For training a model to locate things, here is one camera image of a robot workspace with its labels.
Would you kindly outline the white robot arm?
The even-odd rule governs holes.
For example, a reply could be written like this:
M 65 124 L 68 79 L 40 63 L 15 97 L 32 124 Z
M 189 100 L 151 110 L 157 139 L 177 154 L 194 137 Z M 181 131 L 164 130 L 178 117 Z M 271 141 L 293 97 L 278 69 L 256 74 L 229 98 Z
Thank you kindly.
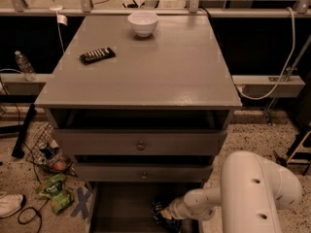
M 159 213 L 166 219 L 209 219 L 222 209 L 223 233 L 282 233 L 279 210 L 302 200 L 302 185 L 289 169 L 249 151 L 230 154 L 220 185 L 197 188 Z

